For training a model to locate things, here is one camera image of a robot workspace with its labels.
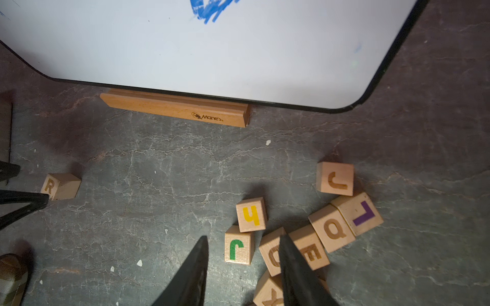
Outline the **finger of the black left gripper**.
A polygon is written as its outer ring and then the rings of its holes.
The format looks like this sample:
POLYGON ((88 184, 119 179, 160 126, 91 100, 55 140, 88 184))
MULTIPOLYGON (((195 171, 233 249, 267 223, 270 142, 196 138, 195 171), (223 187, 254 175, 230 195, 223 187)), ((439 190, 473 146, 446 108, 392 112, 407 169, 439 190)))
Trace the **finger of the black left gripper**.
POLYGON ((12 223, 26 217, 27 215, 46 208, 49 201, 49 195, 43 193, 28 193, 21 191, 1 190, 1 205, 25 203, 13 212, 1 216, 1 230, 12 223))
POLYGON ((7 181, 20 173, 20 166, 0 161, 0 181, 7 181))

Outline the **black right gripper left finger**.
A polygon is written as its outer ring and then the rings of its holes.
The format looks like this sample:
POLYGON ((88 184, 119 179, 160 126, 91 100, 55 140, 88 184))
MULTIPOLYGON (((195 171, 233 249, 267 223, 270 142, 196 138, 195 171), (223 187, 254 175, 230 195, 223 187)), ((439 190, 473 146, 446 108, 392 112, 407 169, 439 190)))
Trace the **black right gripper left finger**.
POLYGON ((208 262, 209 244, 204 235, 152 305, 204 305, 208 262))

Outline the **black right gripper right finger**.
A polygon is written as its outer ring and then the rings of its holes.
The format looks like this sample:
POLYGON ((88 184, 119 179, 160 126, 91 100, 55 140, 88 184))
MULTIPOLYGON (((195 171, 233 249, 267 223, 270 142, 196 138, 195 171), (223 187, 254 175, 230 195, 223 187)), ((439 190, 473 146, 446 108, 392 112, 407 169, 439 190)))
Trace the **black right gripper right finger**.
POLYGON ((279 263, 284 305, 339 305, 288 235, 279 241, 279 263))

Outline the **wooden block letter R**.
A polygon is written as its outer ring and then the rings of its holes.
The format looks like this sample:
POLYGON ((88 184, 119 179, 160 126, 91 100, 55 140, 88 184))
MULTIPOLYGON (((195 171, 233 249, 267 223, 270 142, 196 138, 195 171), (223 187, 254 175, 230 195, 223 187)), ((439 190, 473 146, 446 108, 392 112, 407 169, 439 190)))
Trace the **wooden block letter R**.
POLYGON ((76 197, 82 180, 72 173, 48 173, 41 193, 49 195, 49 200, 67 200, 76 197))

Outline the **wooden block letter E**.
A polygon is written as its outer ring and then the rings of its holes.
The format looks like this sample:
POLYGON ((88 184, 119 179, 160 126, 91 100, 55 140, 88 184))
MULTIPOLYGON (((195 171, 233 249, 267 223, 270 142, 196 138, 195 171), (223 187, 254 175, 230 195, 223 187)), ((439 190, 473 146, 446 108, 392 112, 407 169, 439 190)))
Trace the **wooden block letter E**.
POLYGON ((328 259, 324 246, 312 225, 297 229, 289 233, 289 236, 305 258, 311 270, 318 270, 330 265, 330 260, 328 259))

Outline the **wooden block letter D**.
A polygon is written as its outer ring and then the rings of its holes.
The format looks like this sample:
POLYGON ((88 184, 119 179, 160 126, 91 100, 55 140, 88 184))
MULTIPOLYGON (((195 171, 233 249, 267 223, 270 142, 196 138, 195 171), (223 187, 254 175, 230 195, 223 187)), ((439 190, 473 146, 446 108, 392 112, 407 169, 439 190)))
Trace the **wooden block letter D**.
POLYGON ((259 251, 264 259, 266 267, 271 277, 281 274, 279 261, 279 242, 282 235, 287 232, 283 227, 274 230, 262 237, 259 251))

